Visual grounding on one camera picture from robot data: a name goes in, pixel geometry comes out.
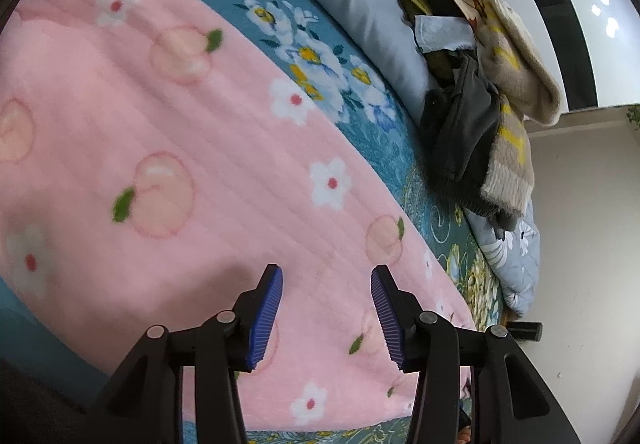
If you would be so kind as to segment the grey floral duvet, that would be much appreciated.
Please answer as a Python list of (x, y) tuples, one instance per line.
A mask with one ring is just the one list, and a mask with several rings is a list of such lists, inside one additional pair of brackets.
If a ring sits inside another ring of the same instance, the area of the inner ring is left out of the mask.
[[(401, 107), (413, 122), (420, 122), (426, 97), (436, 94), (439, 87), (431, 74), (414, 37), (408, 14), (399, 0), (316, 0), (344, 29), (367, 56), (364, 64), (375, 75), (383, 104), (363, 99), (366, 108), (374, 112), (384, 125), (392, 124), (386, 113)], [(500, 292), (504, 303), (515, 316), (527, 313), (535, 297), (539, 280), (539, 234), (534, 218), (527, 213), (516, 225), (514, 233), (496, 235), (488, 219), (466, 209), (461, 198), (463, 189), (448, 189), (433, 170), (435, 152), (421, 125), (414, 126), (422, 146), (419, 162), (412, 174), (423, 182), (424, 199), (417, 208), (422, 224), (430, 222), (432, 214), (440, 219), (447, 214), (459, 214), (463, 225), (470, 227), (480, 260), (492, 292)]]

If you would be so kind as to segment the pink fleece pajama pants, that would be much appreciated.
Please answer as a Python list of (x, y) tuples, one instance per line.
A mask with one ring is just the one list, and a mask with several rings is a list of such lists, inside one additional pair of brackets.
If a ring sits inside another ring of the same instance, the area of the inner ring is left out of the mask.
[(240, 379), (252, 430), (405, 417), (370, 294), (469, 308), (345, 135), (200, 0), (21, 0), (1, 35), (1, 275), (101, 372), (142, 332), (198, 326), (283, 271), (273, 339)]

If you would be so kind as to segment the black chair back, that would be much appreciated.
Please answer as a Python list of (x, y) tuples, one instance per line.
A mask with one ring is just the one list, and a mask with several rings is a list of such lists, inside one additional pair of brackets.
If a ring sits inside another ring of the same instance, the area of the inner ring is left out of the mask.
[(506, 323), (506, 329), (515, 340), (539, 342), (544, 325), (539, 321), (510, 320)]

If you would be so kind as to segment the teal floral bed blanket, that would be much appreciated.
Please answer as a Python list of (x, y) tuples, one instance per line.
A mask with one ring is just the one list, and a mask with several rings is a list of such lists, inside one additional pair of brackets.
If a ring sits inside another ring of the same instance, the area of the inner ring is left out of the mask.
[[(14, 9), (21, 0), (13, 0)], [(200, 0), (248, 38), (316, 102), (369, 163), (416, 227), (427, 248), (469, 308), (469, 328), (482, 329), (500, 315), (498, 292), (478, 267), (477, 245), (459, 214), (422, 224), (422, 179), (413, 176), (422, 149), (414, 124), (401, 107), (384, 125), (363, 99), (383, 104), (368, 58), (314, 0)], [(1, 275), (1, 364), (14, 367), (25, 383), (21, 398), (62, 396), (73, 417), (90, 404), (111, 372), (101, 372), (60, 340), (32, 314)], [(409, 415), (343, 430), (252, 430), (253, 443), (399, 443)]]

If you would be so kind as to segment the dark grey garment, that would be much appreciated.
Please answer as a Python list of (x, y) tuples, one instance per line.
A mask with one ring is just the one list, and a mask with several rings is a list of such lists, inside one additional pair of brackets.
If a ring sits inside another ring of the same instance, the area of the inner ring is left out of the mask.
[(498, 92), (488, 82), (476, 38), (454, 0), (426, 0), (428, 16), (414, 18), (416, 43), (436, 87), (425, 95), (419, 125), (427, 150), (427, 182), (444, 197), (506, 231), (518, 218), (480, 194), (498, 132)]

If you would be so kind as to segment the beige yellow knit sweater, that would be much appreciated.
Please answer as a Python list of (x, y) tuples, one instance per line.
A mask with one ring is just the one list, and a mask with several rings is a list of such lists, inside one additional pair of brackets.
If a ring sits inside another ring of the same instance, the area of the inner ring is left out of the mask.
[(476, 28), (480, 64), (498, 90), (498, 130), (489, 156), (482, 196), (516, 219), (522, 217), (535, 186), (524, 121), (542, 126), (559, 121), (561, 92), (547, 70), (521, 17), (503, 0), (480, 0)]

